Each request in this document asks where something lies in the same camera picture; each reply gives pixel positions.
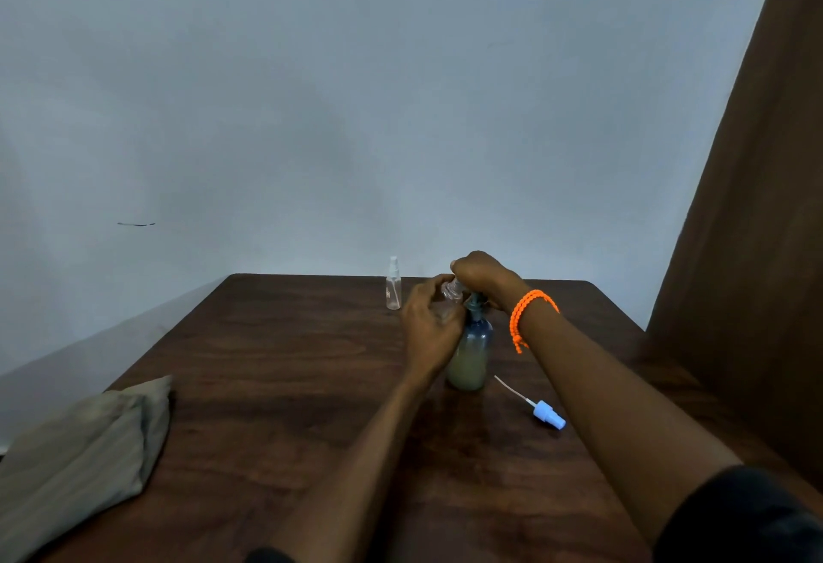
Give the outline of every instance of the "orange bracelet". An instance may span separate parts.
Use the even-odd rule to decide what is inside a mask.
[[[558,314],[561,313],[561,310],[557,307],[557,304],[553,300],[551,300],[551,297],[542,290],[532,290],[529,293],[527,293],[525,297],[520,299],[520,303],[518,303],[514,307],[514,311],[512,312],[512,318],[511,320],[509,320],[509,331],[512,334],[512,342],[514,342],[514,348],[516,348],[519,353],[523,352],[523,350],[520,348],[521,344],[526,348],[529,348],[529,345],[526,344],[525,340],[523,340],[523,336],[520,335],[520,331],[518,330],[517,326],[520,323],[520,317],[523,315],[523,312],[529,306],[529,303],[531,303],[535,299],[543,299],[548,303],[551,303],[551,307],[553,307]]]

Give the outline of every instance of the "beige cloth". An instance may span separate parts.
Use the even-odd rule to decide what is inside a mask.
[[[0,462],[0,563],[137,496],[169,431],[171,377],[103,392],[20,434]]]

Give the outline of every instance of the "brown tabletop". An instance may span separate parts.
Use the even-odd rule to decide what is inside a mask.
[[[404,279],[408,292],[412,279]],[[539,281],[575,325],[818,513],[823,500],[657,350],[598,288]],[[489,373],[561,415],[503,315]],[[380,277],[233,275],[113,387],[174,375],[174,414],[145,492],[86,522],[41,560],[240,561],[341,457],[402,372]],[[438,381],[411,429],[373,561],[648,561],[648,549],[574,428],[551,430],[491,379]]]

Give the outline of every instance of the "person's left hand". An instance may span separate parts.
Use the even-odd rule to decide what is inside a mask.
[[[440,320],[430,308],[440,286],[454,275],[438,275],[417,284],[401,312],[406,336],[406,376],[428,388],[454,354],[466,319],[466,308],[456,305]]]

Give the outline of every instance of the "dark sleeve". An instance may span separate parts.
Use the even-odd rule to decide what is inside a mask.
[[[244,563],[294,563],[294,559],[274,548],[258,548],[249,553]]]
[[[821,563],[823,526],[766,473],[732,467],[683,501],[653,554],[655,563]]]

